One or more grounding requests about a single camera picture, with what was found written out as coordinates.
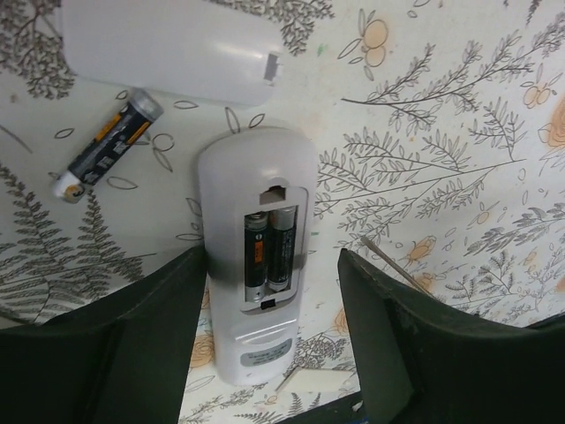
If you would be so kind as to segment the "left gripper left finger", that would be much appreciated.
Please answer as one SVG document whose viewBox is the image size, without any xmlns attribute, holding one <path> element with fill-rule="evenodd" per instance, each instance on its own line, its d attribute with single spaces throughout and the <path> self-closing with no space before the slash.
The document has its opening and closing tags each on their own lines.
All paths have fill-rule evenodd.
<svg viewBox="0 0 565 424">
<path fill-rule="evenodd" d="M 41 326 L 3 329 L 2 422 L 177 422 L 206 274 L 197 246 Z"/>
</svg>

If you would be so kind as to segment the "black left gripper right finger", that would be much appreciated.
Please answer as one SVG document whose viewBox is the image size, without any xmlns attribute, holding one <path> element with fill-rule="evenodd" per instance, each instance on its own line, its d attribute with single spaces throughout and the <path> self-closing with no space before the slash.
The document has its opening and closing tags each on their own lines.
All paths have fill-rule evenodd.
<svg viewBox="0 0 565 424">
<path fill-rule="evenodd" d="M 564 318 L 467 314 L 340 252 L 343 307 L 372 423 L 561 423 Z"/>
</svg>

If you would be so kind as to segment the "white battery cover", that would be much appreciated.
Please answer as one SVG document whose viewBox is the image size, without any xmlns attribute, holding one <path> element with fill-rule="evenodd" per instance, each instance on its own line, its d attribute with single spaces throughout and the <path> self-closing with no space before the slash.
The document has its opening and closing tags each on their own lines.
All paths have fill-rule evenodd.
<svg viewBox="0 0 565 424">
<path fill-rule="evenodd" d="M 336 392 L 349 388 L 356 380 L 357 376 L 352 371 L 297 367 L 275 391 L 277 393 Z"/>
</svg>

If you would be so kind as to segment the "small white display remote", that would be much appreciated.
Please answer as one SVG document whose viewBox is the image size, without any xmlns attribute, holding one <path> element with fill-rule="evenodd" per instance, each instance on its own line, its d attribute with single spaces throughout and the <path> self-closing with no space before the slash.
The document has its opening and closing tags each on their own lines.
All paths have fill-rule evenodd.
<svg viewBox="0 0 565 424">
<path fill-rule="evenodd" d="M 218 375 L 255 385 L 283 374 L 296 350 L 313 219 L 317 157 L 304 134 L 232 134 L 198 160 Z"/>
</svg>

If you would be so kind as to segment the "white small remote cover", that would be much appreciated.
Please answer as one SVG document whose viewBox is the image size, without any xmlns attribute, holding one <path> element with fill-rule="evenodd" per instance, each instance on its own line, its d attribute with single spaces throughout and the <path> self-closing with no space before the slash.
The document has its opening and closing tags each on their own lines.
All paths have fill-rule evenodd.
<svg viewBox="0 0 565 424">
<path fill-rule="evenodd" d="M 208 1 L 68 0 L 64 57 L 79 76 L 256 107 L 283 75 L 276 25 Z"/>
</svg>

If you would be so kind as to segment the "AAA battery black label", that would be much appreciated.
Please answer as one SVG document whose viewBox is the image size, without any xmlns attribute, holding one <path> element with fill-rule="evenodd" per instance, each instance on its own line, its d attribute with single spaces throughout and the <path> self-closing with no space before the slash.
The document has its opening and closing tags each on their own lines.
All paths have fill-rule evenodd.
<svg viewBox="0 0 565 424">
<path fill-rule="evenodd" d="M 296 234 L 297 207 L 269 212 L 270 243 L 267 282 L 273 292 L 286 289 L 291 278 Z"/>
</svg>

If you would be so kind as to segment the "floral table mat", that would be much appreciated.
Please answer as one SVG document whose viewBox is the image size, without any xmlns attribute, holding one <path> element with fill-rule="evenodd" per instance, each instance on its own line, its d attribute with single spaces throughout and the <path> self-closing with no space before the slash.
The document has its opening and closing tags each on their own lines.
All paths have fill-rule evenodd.
<svg viewBox="0 0 565 424">
<path fill-rule="evenodd" d="M 319 176 L 294 367 L 354 371 L 341 248 L 370 239 L 438 299 L 526 326 L 564 309 L 561 1 L 232 1 L 272 22 L 285 78 L 242 108 L 164 114 L 83 200 L 51 184 L 131 94 L 76 76 L 58 1 L 1 4 L 1 314 L 43 324 L 202 240 L 195 163 L 268 126 Z"/>
</svg>

